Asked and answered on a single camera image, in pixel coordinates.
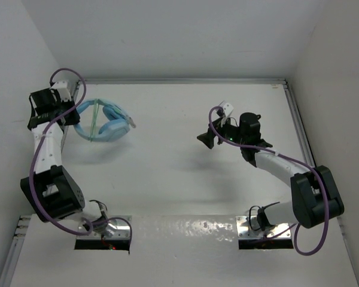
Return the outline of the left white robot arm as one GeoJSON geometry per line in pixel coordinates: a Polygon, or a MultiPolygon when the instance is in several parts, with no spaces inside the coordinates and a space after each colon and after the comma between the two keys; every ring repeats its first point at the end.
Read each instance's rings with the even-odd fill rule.
{"type": "Polygon", "coordinates": [[[28,129],[34,137],[34,157],[20,188],[42,222],[76,235],[88,236],[106,223],[97,201],[87,201],[62,164],[62,140],[67,126],[80,122],[66,83],[56,82],[29,96],[28,129]]]}

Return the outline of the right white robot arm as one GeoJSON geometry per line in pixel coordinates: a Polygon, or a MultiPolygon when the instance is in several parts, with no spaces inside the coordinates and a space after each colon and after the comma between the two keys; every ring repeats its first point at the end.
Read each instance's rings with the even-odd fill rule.
{"type": "Polygon", "coordinates": [[[259,207],[250,223],[252,230],[266,231],[284,222],[312,228],[344,213],[344,203],[328,167],[312,168],[270,151],[272,145],[261,136],[259,114],[241,114],[237,126],[223,112],[217,114],[207,132],[197,139],[209,149],[224,142],[239,147],[246,162],[269,172],[291,189],[289,202],[259,207]]]}

